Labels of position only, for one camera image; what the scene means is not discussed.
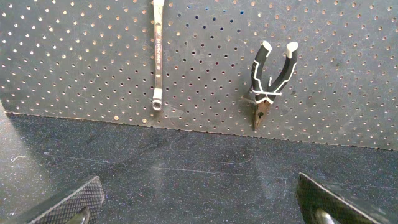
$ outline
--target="pliers handle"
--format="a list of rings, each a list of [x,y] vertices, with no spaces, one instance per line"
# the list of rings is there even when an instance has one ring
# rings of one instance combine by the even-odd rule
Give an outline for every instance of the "pliers handle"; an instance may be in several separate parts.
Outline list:
[[[286,86],[287,82],[292,77],[294,68],[297,63],[298,47],[299,44],[297,42],[291,42],[287,44],[286,61],[281,73],[272,84],[272,77],[269,77],[268,84],[265,86],[265,88],[263,88],[263,85],[261,84],[262,68],[272,51],[272,47],[267,41],[262,42],[256,58],[254,59],[251,70],[252,91],[256,94],[255,101],[257,104],[257,110],[254,118],[255,130],[264,119],[269,106],[274,103],[275,97],[282,94],[282,89]]]

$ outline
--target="pliers nose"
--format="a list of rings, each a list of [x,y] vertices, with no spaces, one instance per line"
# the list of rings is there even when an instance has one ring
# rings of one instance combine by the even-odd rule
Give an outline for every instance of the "pliers nose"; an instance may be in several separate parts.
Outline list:
[[[292,77],[297,63],[298,47],[299,44],[297,42],[291,42],[286,45],[286,61],[281,73],[272,84],[272,77],[269,77],[268,84],[264,88],[261,83],[262,68],[264,67],[265,62],[272,51],[272,47],[267,41],[263,41],[259,51],[257,52],[251,70],[252,91],[256,94],[255,102],[257,104],[256,113],[254,115],[255,131],[261,125],[262,120],[265,119],[267,110],[269,109],[270,105],[274,103],[275,97],[282,95],[282,89]]]

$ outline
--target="metal wrench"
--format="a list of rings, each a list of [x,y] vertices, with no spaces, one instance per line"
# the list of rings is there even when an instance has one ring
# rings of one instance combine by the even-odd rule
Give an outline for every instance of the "metal wrench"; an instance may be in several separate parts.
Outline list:
[[[154,0],[155,17],[155,90],[152,99],[152,108],[162,109],[162,24],[164,0]]]

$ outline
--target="pegboard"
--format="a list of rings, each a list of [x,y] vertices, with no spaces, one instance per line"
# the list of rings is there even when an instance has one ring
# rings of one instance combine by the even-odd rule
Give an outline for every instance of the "pegboard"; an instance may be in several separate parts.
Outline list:
[[[166,1],[164,108],[152,110],[150,1],[1,0],[6,111],[396,149],[396,1]],[[294,74],[253,131],[251,65]]]

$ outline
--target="perforated metal panel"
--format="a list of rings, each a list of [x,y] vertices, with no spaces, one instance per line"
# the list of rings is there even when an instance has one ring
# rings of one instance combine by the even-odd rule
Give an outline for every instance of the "perforated metal panel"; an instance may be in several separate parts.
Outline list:
[[[151,108],[149,1],[1,0],[0,90],[21,114],[330,144],[398,146],[396,1],[166,1],[164,109]],[[253,131],[263,40],[293,77]]]

